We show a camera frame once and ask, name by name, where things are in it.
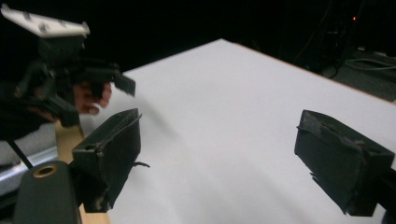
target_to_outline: white tabletop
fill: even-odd
[[[395,105],[224,40],[126,75],[135,98],[113,88],[84,122],[143,114],[138,161],[151,168],[132,170],[112,223],[380,223],[380,205],[373,217],[344,215],[311,179],[293,151],[296,126],[309,109],[396,151]]]

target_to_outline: metal screw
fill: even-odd
[[[27,21],[31,21],[32,17],[30,17],[29,12],[23,12],[23,17],[27,20]]]
[[[50,27],[46,24],[46,23],[44,23],[44,22],[41,22],[40,24],[38,24],[38,29],[42,32],[42,33],[46,33],[47,32],[47,29],[49,29]]]
[[[62,27],[66,27],[66,22],[64,22],[62,20],[58,20],[58,22],[62,25]]]

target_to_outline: robotic arm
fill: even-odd
[[[90,82],[93,95],[101,98],[104,83],[114,82],[116,88],[134,95],[135,82],[125,77],[117,64],[78,56],[90,33],[85,22],[76,24],[38,16],[10,9],[5,4],[1,12],[39,37],[40,57],[30,63],[15,90],[15,101],[19,104],[48,110],[64,127],[70,127],[79,124],[74,85]],[[36,88],[40,88],[39,95],[33,94]]]

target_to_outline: black pole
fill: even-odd
[[[14,152],[17,153],[17,155],[21,158],[21,160],[22,160],[23,163],[27,166],[27,168],[32,169],[32,168],[33,168],[32,163],[29,162],[29,160],[26,158],[26,156],[23,154],[23,152],[22,152],[21,149],[17,146],[17,144],[15,144],[15,142],[12,141],[12,140],[8,140],[7,142],[8,142],[8,144],[12,147],[12,149],[14,150]]]

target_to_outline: white bracket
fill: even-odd
[[[70,35],[88,35],[90,28],[86,22],[82,24],[62,21],[36,14],[10,9],[2,5],[1,13],[5,18],[17,23],[24,29],[43,38],[62,37]]]

